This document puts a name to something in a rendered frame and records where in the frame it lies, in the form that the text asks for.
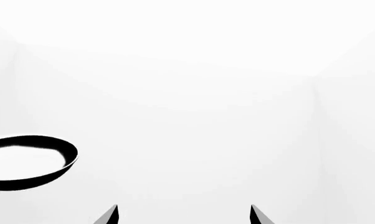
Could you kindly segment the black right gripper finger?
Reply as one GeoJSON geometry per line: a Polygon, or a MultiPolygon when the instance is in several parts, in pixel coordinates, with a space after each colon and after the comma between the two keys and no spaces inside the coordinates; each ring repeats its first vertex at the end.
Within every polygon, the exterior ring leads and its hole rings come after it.
{"type": "Polygon", "coordinates": [[[118,224],[118,222],[119,222],[118,205],[113,205],[93,224],[118,224]]]}

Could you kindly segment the black frying pan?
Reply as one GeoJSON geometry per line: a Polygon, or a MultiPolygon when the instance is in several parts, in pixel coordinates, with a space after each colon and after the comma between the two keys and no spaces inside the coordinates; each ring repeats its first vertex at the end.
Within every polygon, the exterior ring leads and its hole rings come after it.
{"type": "Polygon", "coordinates": [[[0,138],[0,149],[4,147],[19,146],[32,147],[36,149],[51,149],[59,152],[65,159],[65,164],[47,174],[35,175],[25,179],[5,179],[0,180],[0,192],[10,192],[18,190],[27,190],[36,188],[64,175],[78,160],[78,149],[72,143],[64,139],[54,138],[51,136],[41,136],[27,134],[22,136],[6,136],[0,138]]]}

